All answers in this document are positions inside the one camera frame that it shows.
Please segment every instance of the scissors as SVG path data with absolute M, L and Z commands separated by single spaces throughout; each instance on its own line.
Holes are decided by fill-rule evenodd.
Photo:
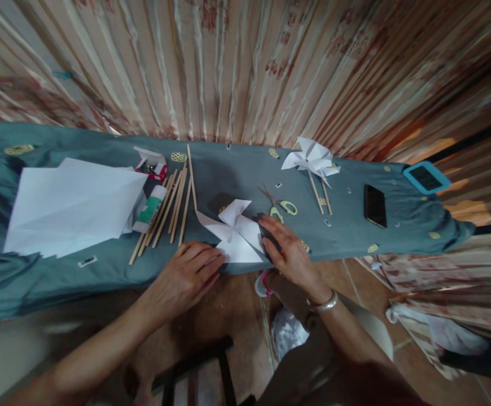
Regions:
M 283 217 L 279 213 L 279 211 L 277 209 L 277 205 L 280 205 L 290 215 L 296 215 L 298 213 L 298 210 L 296 209 L 296 206 L 293 203 L 291 203 L 287 200 L 276 200 L 276 199 L 274 199 L 274 196 L 272 196 L 271 193 L 268 191 L 266 184 L 263 183 L 263 185 L 264 185 L 265 191 L 262 190 L 260 188 L 260 186 L 257 186 L 257 187 L 261 190 L 262 193 L 265 194 L 265 196 L 267 198 L 269 198 L 272 201 L 272 207 L 270 209 L 270 215 L 271 216 L 275 215 L 278 218 L 278 220 L 283 223 Z

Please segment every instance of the hand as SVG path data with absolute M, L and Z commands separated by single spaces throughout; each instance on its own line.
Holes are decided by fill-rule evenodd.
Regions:
M 323 304 L 332 297 L 332 290 L 313 267 L 302 241 L 274 217 L 263 215 L 259 225 L 266 228 L 281 247 L 281 252 L 268 238 L 262 242 L 275 267 L 289 281 L 306 291 L 314 303 Z
M 137 302 L 148 319 L 155 319 L 153 328 L 197 304 L 219 278 L 217 270 L 224 262 L 221 251 L 208 244 L 190 241 L 180 245 Z

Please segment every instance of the forearm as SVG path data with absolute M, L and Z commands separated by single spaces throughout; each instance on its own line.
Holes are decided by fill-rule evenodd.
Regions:
M 319 304 L 330 300 L 332 294 L 322 279 L 303 289 L 312 302 Z M 334 342 L 346 377 L 351 382 L 367 382 L 360 390 L 360 401 L 419 399 L 389 357 L 341 301 L 319 315 Z
M 56 366 L 5 401 L 5 405 L 85 404 L 97 388 L 158 327 L 166 322 L 138 300 L 112 324 L 71 352 Z

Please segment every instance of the wooden stick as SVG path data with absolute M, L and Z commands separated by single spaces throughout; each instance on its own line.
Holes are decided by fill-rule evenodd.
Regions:
M 330 207 L 330 200 L 328 200 L 328 195 L 326 193 L 325 182 L 321 179 L 321 184 L 323 185 L 323 192 L 325 193 L 326 205 L 328 206 L 328 212 L 332 215 L 332 207 Z
M 312 172 L 309 169 L 308 169 L 308 173 L 309 173 L 309 180 L 312 181 L 313 192 L 315 193 L 315 197 L 317 198 L 317 204 L 319 205 L 319 210 L 321 211 L 321 214 L 324 214 L 325 212 L 323 211 L 323 206 L 321 206 L 321 202 L 319 201 L 319 193 L 317 193 L 317 188 L 315 188 L 315 183 L 313 183 Z
M 179 173 L 178 180 L 176 180 L 176 183 L 174 184 L 175 186 L 179 185 L 179 181 L 181 179 L 182 174 L 183 174 L 183 172 Z M 165 214 L 163 215 L 163 218 L 161 219 L 161 224 L 159 225 L 159 229 L 157 230 L 157 235 L 155 236 L 154 243 L 151 246 L 152 248 L 157 247 L 157 243 L 159 242 L 159 239 L 161 238 L 163 228 L 165 228 L 166 218 L 168 217 L 168 213 L 170 211 L 170 208 L 172 207 L 172 202 L 174 201 L 174 196 L 176 195 L 177 191 L 178 191 L 178 188 L 174 187 L 174 189 L 172 190 L 172 194 L 170 195 L 170 199 L 168 200 L 168 204 L 166 205 Z
M 182 219 L 182 230 L 179 233 L 179 244 L 178 246 L 182 245 L 183 243 L 183 234 L 185 232 L 185 220 L 187 219 L 187 209 L 189 208 L 189 197 L 191 196 L 191 177 L 189 177 L 189 186 L 187 187 L 187 197 L 185 199 L 185 207 L 183 208 L 183 219 Z
M 191 150 L 189 149 L 189 144 L 187 144 L 187 154 L 189 155 L 189 168 L 191 169 L 191 187 L 193 191 L 193 205 L 195 207 L 195 211 L 197 211 L 199 208 L 196 205 L 195 179 L 193 177 L 193 161 L 191 161 Z
M 163 187 L 166 185 L 168 179 L 165 179 L 165 181 L 163 182 Z M 138 242 L 137 242 L 137 246 L 134 248 L 134 251 L 133 251 L 133 255 L 131 256 L 131 260 L 129 261 L 129 265 L 132 265 L 134 264 L 134 260 L 137 258 L 137 255 L 139 257 L 142 256 L 142 253 L 144 252 L 144 240 L 146 239 L 146 236 L 148 235 L 148 233 L 141 233 L 140 234 L 140 237 L 138 237 Z
M 176 237 L 176 228 L 178 227 L 178 218 L 179 218 L 179 208 L 182 206 L 182 198 L 183 198 L 183 190 L 185 189 L 185 180 L 187 179 L 187 168 L 183 170 L 182 176 L 182 184 L 179 187 L 179 196 L 176 197 L 176 214 L 174 215 L 174 225 L 172 227 L 172 235 L 170 237 L 170 243 L 174 243 L 174 239 Z
M 172 187 L 174 186 L 174 180 L 176 179 L 176 176 L 178 174 L 178 170 L 176 169 L 170 179 L 168 180 L 168 183 L 166 184 L 166 196 L 165 199 L 163 200 L 163 204 L 161 205 L 161 208 L 159 209 L 159 212 L 157 213 L 157 217 L 155 218 L 154 223 L 152 224 L 148 236 L 144 241 L 144 249 L 151 244 L 151 240 L 154 237 L 155 232 L 157 231 L 157 226 L 159 225 L 159 222 L 161 221 L 161 217 L 163 216 L 163 213 L 166 208 L 166 204 L 168 203 L 168 199 L 170 198 L 170 192 L 172 190 Z
M 169 181 L 169 179 L 164 180 L 163 187 L 166 187 L 166 185 L 168 184 L 168 181 Z M 144 238 L 144 242 L 140 246 L 140 251 L 138 252 L 139 257 L 142 256 L 142 254 L 144 253 L 144 250 L 146 249 L 146 242 L 150 236 L 150 233 L 152 232 L 153 228 L 155 227 L 155 223 L 157 222 L 157 218 L 159 218 L 159 213 L 161 212 L 161 209 L 163 207 L 163 203 L 161 203 L 161 207 L 159 208 L 159 212 L 155 216 L 154 221 L 151 223 L 150 228 L 148 229 L 148 232 L 146 233 L 146 237 Z
M 183 171 L 185 171 L 185 167 L 187 165 L 187 161 L 183 163 L 183 168 L 182 168 L 182 178 L 181 181 L 178 185 L 178 195 L 176 195 L 176 201 L 174 202 L 174 211 L 172 212 L 172 216 L 170 217 L 170 226 L 168 227 L 168 234 L 172 232 L 172 228 L 174 227 L 174 219 L 175 219 L 175 214 L 176 214 L 176 203 L 178 202 L 178 197 L 179 197 L 179 191 L 182 187 L 182 182 L 183 182 Z
M 131 259 L 129 261 L 129 265 L 134 264 L 134 260 L 137 258 L 138 250 L 140 249 L 140 246 L 144 242 L 144 237 L 146 237 L 146 233 L 142 233 L 140 234 L 140 237 L 138 237 L 137 246 L 134 248 L 133 255 L 131 256 Z

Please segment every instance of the pink shoe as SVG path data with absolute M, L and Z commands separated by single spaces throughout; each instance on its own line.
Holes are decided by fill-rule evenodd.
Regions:
M 266 276 L 273 271 L 273 269 L 269 269 L 264 271 L 262 274 L 258 276 L 258 278 L 255 280 L 255 292 L 260 296 L 260 297 L 269 297 L 272 296 L 272 292 L 268 287 L 266 286 L 264 280 L 266 279 Z

